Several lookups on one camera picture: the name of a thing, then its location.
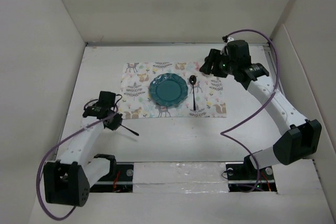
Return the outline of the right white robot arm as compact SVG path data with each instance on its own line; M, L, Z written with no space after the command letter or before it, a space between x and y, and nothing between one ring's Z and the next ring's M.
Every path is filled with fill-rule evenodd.
M267 69L260 63L252 63L248 46L211 49L200 72L223 78L233 76L260 102L260 109L267 111L281 134L271 147L244 158L243 173L247 178L256 178L262 168L289 165L317 151L322 131L320 122L309 120L295 109L278 91Z

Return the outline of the floral animal print cloth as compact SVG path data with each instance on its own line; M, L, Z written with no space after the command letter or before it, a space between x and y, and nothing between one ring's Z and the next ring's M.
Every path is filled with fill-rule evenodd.
M224 85L200 67L197 61L125 63L119 112L124 119L224 118Z

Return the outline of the black spoon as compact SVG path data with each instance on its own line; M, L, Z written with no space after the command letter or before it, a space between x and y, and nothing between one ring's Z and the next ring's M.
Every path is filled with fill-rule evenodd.
M196 111L196 100L195 100L195 85L197 83L197 78L195 75L191 75L189 77L189 83L192 86L192 91L193 91L193 110Z

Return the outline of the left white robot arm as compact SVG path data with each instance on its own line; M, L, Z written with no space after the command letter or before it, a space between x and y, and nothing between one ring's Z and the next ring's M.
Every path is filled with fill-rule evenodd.
M56 161L43 168L47 203L82 207L91 187L101 178L112 180L117 175L115 156L96 154L91 149L105 129L115 131L122 122L116 106L86 107L82 115L82 132L70 138L66 150Z

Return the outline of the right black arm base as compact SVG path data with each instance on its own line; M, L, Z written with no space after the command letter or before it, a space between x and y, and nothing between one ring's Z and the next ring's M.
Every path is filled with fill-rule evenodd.
M251 161L226 162L221 176L228 182L230 193L247 193L250 190L256 192L277 192L273 168L268 166L259 170L254 169Z

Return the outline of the black metal fork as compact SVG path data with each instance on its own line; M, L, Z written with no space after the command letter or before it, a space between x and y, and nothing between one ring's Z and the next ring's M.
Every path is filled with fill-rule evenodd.
M128 127L126 127L126 126L124 126L124 125L122 125L122 124L120 124L120 126L123 127L124 129L128 130L129 132L131 132L131 133L134 134L135 136L140 136L138 132L136 132L136 131L134 131L134 130L128 128Z

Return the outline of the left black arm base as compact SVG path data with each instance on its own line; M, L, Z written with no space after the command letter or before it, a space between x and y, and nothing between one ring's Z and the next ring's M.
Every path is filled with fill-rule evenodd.
M115 156L97 154L82 168L78 178L79 188L91 193L133 192L133 163L118 163Z

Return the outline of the teal scalloped plate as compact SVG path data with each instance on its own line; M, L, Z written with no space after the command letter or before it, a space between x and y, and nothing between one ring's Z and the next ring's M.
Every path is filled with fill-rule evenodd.
M160 106L172 107L182 103L188 96L186 81L175 73L155 77L149 86L151 100Z

